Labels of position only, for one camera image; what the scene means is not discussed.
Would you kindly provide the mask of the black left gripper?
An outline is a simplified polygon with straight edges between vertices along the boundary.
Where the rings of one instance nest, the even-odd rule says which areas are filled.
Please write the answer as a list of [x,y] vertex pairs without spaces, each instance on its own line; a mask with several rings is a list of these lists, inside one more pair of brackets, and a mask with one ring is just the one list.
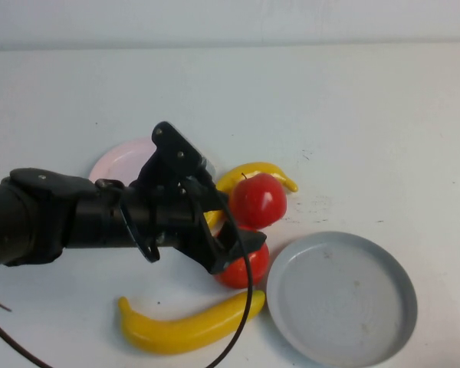
[[160,259],[161,247],[172,247],[210,274],[259,251],[267,236],[225,221],[214,237],[205,212],[223,210],[229,194],[216,188],[211,176],[191,176],[173,192],[121,189],[121,246],[136,248],[147,261]]

